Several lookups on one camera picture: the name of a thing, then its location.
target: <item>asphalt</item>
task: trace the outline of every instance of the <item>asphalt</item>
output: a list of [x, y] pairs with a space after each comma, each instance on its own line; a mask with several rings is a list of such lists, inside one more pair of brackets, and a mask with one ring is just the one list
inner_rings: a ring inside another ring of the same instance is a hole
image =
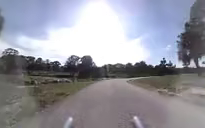
[[132, 128], [135, 115], [145, 128], [205, 128], [205, 107], [160, 96], [124, 79], [97, 82], [17, 127], [63, 128], [72, 116], [74, 128]]

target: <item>white cloud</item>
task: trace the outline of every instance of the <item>white cloud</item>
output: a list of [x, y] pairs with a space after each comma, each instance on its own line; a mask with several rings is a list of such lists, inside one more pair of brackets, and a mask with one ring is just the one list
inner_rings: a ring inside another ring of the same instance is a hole
[[[48, 29], [47, 40], [19, 36], [16, 48], [21, 54], [41, 56], [64, 62], [70, 55], [91, 55], [99, 66], [106, 63], [134, 63], [146, 60], [149, 51], [141, 39], [128, 41], [115, 13], [101, 3], [90, 4], [82, 11], [79, 23], [73, 28]], [[0, 40], [0, 50], [12, 47]]]
[[167, 45], [167, 46], [165, 47], [165, 50], [166, 50], [166, 51], [170, 51], [171, 48], [172, 48], [172, 46], [169, 44], [169, 45]]

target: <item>sky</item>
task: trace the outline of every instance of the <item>sky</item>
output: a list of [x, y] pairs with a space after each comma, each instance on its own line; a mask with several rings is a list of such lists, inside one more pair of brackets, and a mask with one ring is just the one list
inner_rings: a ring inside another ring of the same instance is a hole
[[177, 35], [194, 0], [0, 0], [0, 53], [59, 60], [91, 55], [98, 66], [165, 57], [177, 61]]

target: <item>sunlight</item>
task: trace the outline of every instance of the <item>sunlight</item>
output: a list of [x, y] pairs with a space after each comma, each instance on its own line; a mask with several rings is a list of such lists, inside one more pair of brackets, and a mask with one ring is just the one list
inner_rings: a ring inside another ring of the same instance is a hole
[[145, 59], [140, 42], [127, 41], [118, 16], [105, 2], [89, 3], [76, 26], [50, 30], [49, 35], [49, 49], [62, 55], [91, 55], [98, 65]]

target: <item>grass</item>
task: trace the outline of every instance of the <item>grass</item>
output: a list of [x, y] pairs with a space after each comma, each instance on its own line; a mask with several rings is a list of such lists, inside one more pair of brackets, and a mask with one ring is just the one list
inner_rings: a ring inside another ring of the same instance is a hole
[[30, 95], [32, 95], [39, 109], [46, 108], [49, 105], [58, 102], [67, 96], [76, 93], [77, 91], [87, 87], [93, 82], [76, 82], [63, 84], [48, 84], [39, 85], [30, 88]]
[[176, 91], [175, 83], [178, 80], [178, 77], [179, 76], [177, 75], [149, 77], [149, 78], [136, 79], [129, 82], [134, 85], [146, 89], [150, 89], [150, 90], [166, 89], [169, 92], [175, 92]]

